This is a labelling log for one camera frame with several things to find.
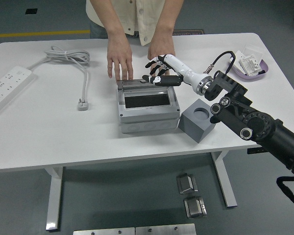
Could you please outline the person's left hand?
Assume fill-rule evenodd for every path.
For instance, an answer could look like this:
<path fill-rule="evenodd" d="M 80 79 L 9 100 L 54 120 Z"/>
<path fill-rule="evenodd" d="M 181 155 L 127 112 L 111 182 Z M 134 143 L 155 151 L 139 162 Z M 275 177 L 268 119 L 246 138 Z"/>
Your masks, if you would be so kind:
<path fill-rule="evenodd" d="M 175 55 L 172 35 L 154 35 L 148 48 L 147 58 L 151 60 L 154 57 L 165 54 Z"/>

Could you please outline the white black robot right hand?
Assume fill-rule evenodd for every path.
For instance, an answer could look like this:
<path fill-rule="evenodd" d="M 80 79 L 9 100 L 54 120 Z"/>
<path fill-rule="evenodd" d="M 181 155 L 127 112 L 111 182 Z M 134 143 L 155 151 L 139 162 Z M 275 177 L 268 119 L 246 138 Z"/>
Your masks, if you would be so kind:
<path fill-rule="evenodd" d="M 150 75 L 143 75 L 142 79 L 156 86 L 180 86 L 184 82 L 191 85 L 195 93 L 203 94 L 204 84 L 211 80 L 208 74 L 194 72 L 171 54 L 156 56 L 145 67 L 149 68 L 153 64 L 156 66 Z"/>

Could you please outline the person's right hand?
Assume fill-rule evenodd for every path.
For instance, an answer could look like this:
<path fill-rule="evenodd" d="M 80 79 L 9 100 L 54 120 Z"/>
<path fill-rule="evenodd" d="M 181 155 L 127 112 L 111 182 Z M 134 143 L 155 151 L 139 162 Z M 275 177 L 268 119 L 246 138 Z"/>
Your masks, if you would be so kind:
<path fill-rule="evenodd" d="M 133 79 L 132 50 L 125 35 L 108 36 L 107 73 L 116 80 Z"/>

